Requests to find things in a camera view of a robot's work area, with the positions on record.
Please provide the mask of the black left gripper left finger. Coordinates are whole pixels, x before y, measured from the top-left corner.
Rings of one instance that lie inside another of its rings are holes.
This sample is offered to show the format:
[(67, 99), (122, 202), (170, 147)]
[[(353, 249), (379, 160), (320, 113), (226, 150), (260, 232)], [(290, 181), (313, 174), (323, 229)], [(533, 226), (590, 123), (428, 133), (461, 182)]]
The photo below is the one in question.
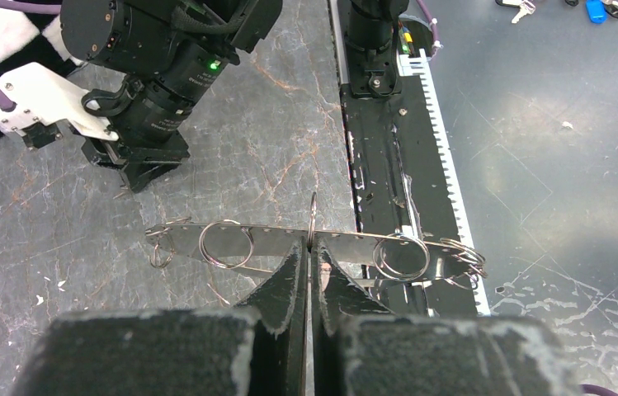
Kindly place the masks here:
[(228, 308), (82, 311), (54, 319), (16, 395), (301, 395), (307, 270), (303, 238)]

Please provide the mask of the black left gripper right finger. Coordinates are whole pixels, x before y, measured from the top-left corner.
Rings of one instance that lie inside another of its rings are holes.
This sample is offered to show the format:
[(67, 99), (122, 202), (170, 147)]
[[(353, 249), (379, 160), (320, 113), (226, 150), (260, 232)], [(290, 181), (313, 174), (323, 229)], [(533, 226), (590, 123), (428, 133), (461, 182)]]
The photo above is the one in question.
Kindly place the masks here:
[(579, 395), (558, 338), (520, 317), (399, 315), (322, 239), (310, 259), (318, 395)]

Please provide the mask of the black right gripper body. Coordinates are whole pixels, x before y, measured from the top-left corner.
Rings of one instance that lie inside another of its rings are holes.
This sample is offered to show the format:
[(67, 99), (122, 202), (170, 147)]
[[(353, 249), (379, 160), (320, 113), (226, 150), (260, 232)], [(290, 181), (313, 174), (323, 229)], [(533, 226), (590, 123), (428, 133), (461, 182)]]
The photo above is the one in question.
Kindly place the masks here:
[(116, 170), (133, 193), (141, 192), (190, 157), (189, 146), (178, 131), (166, 143), (153, 147), (85, 138), (81, 150), (91, 164)]

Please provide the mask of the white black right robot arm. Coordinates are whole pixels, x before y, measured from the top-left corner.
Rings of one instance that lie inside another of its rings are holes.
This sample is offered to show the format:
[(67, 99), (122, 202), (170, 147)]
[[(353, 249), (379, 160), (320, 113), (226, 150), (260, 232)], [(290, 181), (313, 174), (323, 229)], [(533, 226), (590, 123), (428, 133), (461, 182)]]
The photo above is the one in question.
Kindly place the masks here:
[(112, 141), (89, 138), (88, 160), (115, 169), (132, 192), (179, 167), (189, 147), (179, 128), (239, 52), (266, 38), (280, 1), (65, 1), (62, 37), (68, 52), (123, 73), (115, 92), (81, 98), (108, 121)]

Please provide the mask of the keys on far table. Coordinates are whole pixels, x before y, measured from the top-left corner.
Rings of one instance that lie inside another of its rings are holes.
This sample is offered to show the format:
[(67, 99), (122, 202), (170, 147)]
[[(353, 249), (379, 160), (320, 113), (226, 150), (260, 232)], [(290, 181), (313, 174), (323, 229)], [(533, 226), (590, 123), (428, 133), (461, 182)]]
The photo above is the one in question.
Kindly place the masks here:
[[(512, 8), (517, 11), (512, 18), (512, 24), (517, 24), (523, 17), (530, 16), (535, 13), (538, 1), (523, 1), (523, 0), (495, 0), (500, 7)], [(601, 25), (608, 18), (618, 20), (618, 1), (606, 0), (565, 0), (562, 1), (564, 9), (572, 10), (579, 8), (583, 10), (583, 15), (592, 24)]]

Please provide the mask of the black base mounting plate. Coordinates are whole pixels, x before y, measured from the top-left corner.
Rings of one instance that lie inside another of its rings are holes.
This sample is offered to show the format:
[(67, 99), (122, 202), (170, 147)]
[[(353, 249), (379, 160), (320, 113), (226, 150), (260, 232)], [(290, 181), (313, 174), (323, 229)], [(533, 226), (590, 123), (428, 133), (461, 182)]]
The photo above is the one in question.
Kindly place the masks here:
[(410, 283), (384, 277), (373, 267), (369, 291), (396, 313), (475, 317), (478, 312), (468, 276), (446, 282), (466, 264), (440, 253), (441, 238), (460, 239), (445, 168), (427, 109), (422, 82), (401, 77), (400, 93), (356, 97), (340, 87), (356, 226), (363, 233), (402, 233), (429, 242), (431, 263), (424, 280)]

